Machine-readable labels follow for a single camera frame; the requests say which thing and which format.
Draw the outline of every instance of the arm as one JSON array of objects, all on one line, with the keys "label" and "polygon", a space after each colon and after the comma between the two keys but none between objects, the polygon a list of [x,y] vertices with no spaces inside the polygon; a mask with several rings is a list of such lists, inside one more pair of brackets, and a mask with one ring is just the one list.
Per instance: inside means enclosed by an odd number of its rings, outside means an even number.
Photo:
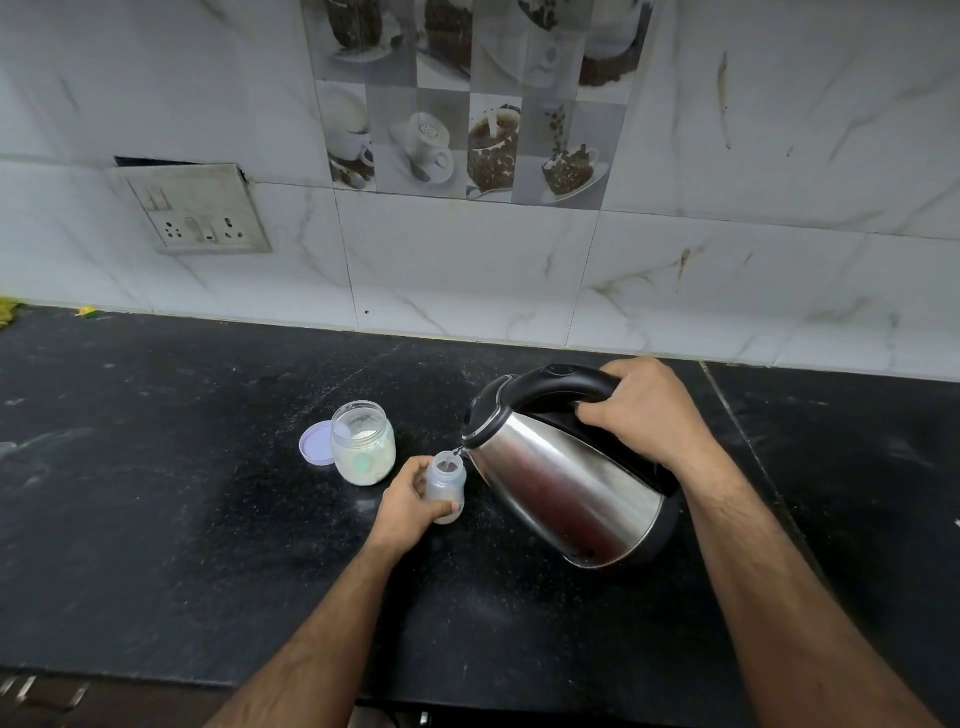
[{"label": "arm", "polygon": [[604,370],[623,381],[578,416],[680,479],[761,725],[940,726],[821,585],[676,375],[652,358]]},{"label": "arm", "polygon": [[412,457],[383,493],[367,542],[296,634],[206,728],[344,728],[360,690],[391,571],[449,500],[421,501],[429,456]]}]

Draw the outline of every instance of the wall socket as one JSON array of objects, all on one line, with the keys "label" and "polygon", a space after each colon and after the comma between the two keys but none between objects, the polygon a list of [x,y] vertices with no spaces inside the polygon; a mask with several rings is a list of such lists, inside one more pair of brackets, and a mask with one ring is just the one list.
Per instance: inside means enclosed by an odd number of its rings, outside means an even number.
[{"label": "wall socket", "polygon": [[168,255],[269,253],[236,164],[121,167]]}]

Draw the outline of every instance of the glass jar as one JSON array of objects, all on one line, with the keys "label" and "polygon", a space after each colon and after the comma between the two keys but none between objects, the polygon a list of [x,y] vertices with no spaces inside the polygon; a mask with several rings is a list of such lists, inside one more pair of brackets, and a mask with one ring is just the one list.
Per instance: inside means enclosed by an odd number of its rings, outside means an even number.
[{"label": "glass jar", "polygon": [[374,485],[396,462],[394,426],[376,402],[352,401],[332,419],[330,449],[340,475],[353,485]]}]

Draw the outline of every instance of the hand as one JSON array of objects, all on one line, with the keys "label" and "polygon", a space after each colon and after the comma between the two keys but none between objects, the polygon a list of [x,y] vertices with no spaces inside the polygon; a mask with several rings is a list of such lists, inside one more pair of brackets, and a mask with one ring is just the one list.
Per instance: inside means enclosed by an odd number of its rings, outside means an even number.
[{"label": "hand", "polygon": [[603,371],[623,381],[608,400],[577,408],[585,425],[603,427],[677,476],[697,456],[719,447],[686,387],[665,364],[642,356],[612,361]]},{"label": "hand", "polygon": [[382,547],[399,561],[420,542],[430,523],[460,508],[452,500],[421,499],[426,488],[425,471],[432,461],[430,455],[421,455],[403,464],[394,482],[383,492],[368,546]]}]

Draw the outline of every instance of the left hand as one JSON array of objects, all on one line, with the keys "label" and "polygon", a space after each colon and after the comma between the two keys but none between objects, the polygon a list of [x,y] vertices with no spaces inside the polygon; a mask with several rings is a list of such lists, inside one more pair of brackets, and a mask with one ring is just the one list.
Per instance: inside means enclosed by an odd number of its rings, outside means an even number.
[{"label": "left hand", "polygon": [[432,456],[420,455],[403,464],[383,492],[367,546],[382,547],[399,561],[420,542],[430,523],[457,511],[460,505],[452,500],[421,499],[426,488],[425,471],[431,462]]}]

